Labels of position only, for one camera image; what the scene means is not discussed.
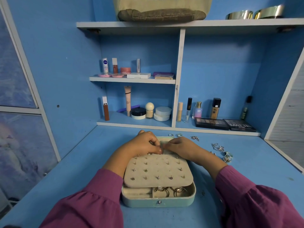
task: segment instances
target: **blue desk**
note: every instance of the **blue desk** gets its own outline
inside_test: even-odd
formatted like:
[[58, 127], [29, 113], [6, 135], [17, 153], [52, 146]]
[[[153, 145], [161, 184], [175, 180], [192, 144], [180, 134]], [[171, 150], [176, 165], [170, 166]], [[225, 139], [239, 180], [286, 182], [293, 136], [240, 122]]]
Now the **blue desk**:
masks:
[[[97, 126], [43, 180], [40, 181], [1, 221], [22, 228], [40, 225], [61, 198], [81, 190], [103, 166], [112, 152], [133, 138], [139, 129]], [[156, 136], [171, 131], [152, 130]], [[212, 150], [219, 143], [234, 155], [232, 165], [256, 184], [283, 191], [304, 216], [304, 176], [259, 137], [181, 132], [185, 137], [198, 136], [196, 143]], [[197, 193], [194, 203], [180, 208], [128, 208], [121, 204], [124, 226], [132, 227], [220, 227], [221, 203], [208, 172], [191, 163]]]

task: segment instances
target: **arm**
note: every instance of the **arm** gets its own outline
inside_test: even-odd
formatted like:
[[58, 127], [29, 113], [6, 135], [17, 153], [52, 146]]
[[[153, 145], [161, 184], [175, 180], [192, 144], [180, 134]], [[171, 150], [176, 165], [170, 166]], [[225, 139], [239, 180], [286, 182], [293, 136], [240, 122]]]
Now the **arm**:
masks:
[[40, 228], [122, 228], [119, 198], [124, 172], [132, 157], [147, 153], [162, 150], [153, 133], [141, 130], [112, 154], [82, 191], [57, 202]]
[[284, 193], [254, 184], [232, 166], [189, 139], [172, 139], [164, 149], [176, 152], [209, 172], [226, 206], [222, 218], [224, 227], [304, 227], [304, 219]]

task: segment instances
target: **purple shirt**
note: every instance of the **purple shirt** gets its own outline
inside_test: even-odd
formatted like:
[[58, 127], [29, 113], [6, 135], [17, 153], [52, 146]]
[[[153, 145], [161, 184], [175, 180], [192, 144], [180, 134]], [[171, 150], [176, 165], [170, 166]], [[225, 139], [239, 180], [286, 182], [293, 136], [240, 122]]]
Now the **purple shirt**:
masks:
[[[119, 198], [123, 179], [100, 169], [80, 192], [61, 199], [41, 228], [123, 228]], [[226, 228], [303, 228], [304, 219], [281, 191], [256, 185], [232, 166], [224, 167], [215, 187], [225, 205]]]

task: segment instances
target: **mint green jewelry box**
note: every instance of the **mint green jewelry box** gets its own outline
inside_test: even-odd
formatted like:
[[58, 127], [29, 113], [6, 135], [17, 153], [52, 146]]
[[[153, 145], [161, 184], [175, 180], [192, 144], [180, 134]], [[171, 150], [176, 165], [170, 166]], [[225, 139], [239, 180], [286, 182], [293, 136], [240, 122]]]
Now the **mint green jewelry box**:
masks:
[[[158, 137], [161, 145], [171, 139]], [[168, 150], [132, 158], [126, 168], [122, 199], [128, 207], [189, 206], [195, 194], [187, 161]]]

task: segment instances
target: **metal bowl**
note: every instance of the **metal bowl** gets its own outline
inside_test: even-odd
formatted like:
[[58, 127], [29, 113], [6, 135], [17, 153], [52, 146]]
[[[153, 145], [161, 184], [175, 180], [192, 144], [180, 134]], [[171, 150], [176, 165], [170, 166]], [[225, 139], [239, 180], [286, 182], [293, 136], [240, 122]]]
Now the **metal bowl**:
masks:
[[283, 18], [284, 5], [276, 5], [265, 9], [260, 9], [254, 13], [254, 19], [274, 19]]
[[227, 14], [226, 20], [237, 20], [237, 19], [252, 19], [253, 12], [251, 10], [242, 10]]

